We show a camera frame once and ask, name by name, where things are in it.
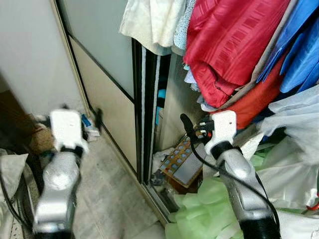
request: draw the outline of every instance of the red cloth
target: red cloth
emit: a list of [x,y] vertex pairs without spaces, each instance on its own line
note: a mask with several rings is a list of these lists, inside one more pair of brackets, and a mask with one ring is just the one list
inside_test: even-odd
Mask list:
[[197,0],[184,62],[213,107],[250,81],[290,0]]
[[280,58],[265,82],[259,82],[255,88],[249,91],[243,98],[239,99],[232,106],[222,110],[236,112],[237,129],[248,126],[254,117],[279,95],[279,88],[284,79],[284,75],[280,76],[279,74],[286,55],[287,53]]

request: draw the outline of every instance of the white wall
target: white wall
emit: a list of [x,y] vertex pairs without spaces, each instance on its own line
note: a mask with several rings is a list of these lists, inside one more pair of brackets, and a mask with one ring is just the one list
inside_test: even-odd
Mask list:
[[49,0],[0,0],[0,74],[27,113],[83,111]]

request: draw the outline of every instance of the tiled floor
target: tiled floor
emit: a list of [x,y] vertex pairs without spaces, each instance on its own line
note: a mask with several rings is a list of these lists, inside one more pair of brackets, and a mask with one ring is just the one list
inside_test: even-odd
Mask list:
[[124,170],[113,144],[99,137],[81,163],[82,182],[77,192],[76,239],[164,239],[163,228]]

